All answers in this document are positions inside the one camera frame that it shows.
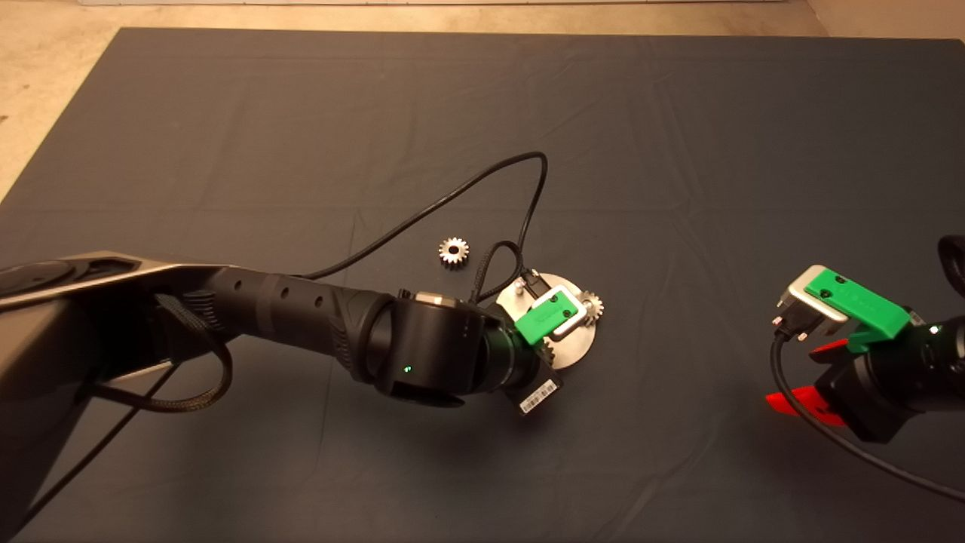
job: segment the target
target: concrete floor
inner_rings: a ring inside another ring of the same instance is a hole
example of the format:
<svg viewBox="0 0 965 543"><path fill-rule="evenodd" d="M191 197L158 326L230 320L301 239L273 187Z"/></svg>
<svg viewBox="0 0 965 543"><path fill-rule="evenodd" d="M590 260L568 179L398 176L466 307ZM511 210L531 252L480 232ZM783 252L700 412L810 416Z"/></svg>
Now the concrete floor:
<svg viewBox="0 0 965 543"><path fill-rule="evenodd" d="M962 39L965 2L83 7L70 0L0 0L0 199L122 26Z"/></svg>

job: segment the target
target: gray cloth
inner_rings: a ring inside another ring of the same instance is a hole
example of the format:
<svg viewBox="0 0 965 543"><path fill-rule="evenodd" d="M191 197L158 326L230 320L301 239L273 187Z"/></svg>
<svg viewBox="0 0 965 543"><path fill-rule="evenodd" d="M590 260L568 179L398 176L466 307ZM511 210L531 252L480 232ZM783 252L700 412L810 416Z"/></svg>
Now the gray cloth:
<svg viewBox="0 0 965 543"><path fill-rule="evenodd" d="M606 302L538 413L398 403L242 338L225 399L139 415L18 540L961 539L959 505L763 401L774 304L810 264L962 312L934 249L965 232L957 41L123 30L0 206L0 264L109 248L306 272L533 149L551 163L527 264ZM536 173L332 281L465 297L472 266L435 247L514 238ZM804 351L795 385L820 370ZM218 371L187 364L161 395ZM122 411L95 402L54 474ZM965 487L961 423L869 448Z"/></svg>

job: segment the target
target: metal disc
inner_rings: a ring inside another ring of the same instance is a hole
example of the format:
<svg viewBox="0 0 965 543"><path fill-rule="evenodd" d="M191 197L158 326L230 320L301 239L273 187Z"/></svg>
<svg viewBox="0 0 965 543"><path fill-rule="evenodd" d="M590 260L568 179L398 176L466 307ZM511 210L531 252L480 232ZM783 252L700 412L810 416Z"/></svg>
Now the metal disc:
<svg viewBox="0 0 965 543"><path fill-rule="evenodd" d="M582 292L580 287L574 285L564 277L553 275L552 273L540 273L539 275L546 280L550 287L565 285L573 294ZM503 292L499 293L499 298L496 299L496 303L502 305L503 309L506 309L506 312L510 314L513 320L525 315L526 312L529 311L530 306L533 305L533 301L533 297L525 290L523 294L517 295L516 288L513 285L503 289ZM590 327L578 327L567 337L563 338L563 341L547 339L550 347L553 348L553 369L563 369L580 361L580 358L585 356L587 351L590 350L590 346L593 344L595 337L596 325L593 325Z"/></svg>

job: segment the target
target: small gear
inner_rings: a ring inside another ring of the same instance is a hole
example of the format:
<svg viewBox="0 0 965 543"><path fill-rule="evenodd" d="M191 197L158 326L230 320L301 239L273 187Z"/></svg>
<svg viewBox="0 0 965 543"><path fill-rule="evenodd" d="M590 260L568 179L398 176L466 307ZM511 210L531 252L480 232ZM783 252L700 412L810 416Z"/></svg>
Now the small gear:
<svg viewBox="0 0 965 543"><path fill-rule="evenodd" d="M550 345L549 339L545 337L543 338L542 347L540 347L538 351L547 362L552 363L553 358L556 357L556 355L553 353L553 346Z"/></svg>
<svg viewBox="0 0 965 543"><path fill-rule="evenodd" d="M469 260L469 243L462 238L448 238L439 244L439 260L450 270L462 268Z"/></svg>
<svg viewBox="0 0 965 543"><path fill-rule="evenodd" d="M587 308L587 317L583 320L583 326L591 326L603 316L603 300L596 294L583 291L576 296L576 299Z"/></svg>

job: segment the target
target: barcode label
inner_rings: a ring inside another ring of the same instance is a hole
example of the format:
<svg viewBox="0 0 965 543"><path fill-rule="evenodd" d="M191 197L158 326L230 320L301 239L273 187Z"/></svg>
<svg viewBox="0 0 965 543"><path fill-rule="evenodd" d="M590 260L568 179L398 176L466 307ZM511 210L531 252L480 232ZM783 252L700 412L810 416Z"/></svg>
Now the barcode label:
<svg viewBox="0 0 965 543"><path fill-rule="evenodd" d="M556 389L556 383L553 383L552 380L547 380L546 383L540 385L539 388L534 390L532 394L527 396L526 399L519 404L519 409L523 410L524 414L532 411L534 407L539 405L539 402L545 400L546 397Z"/></svg>

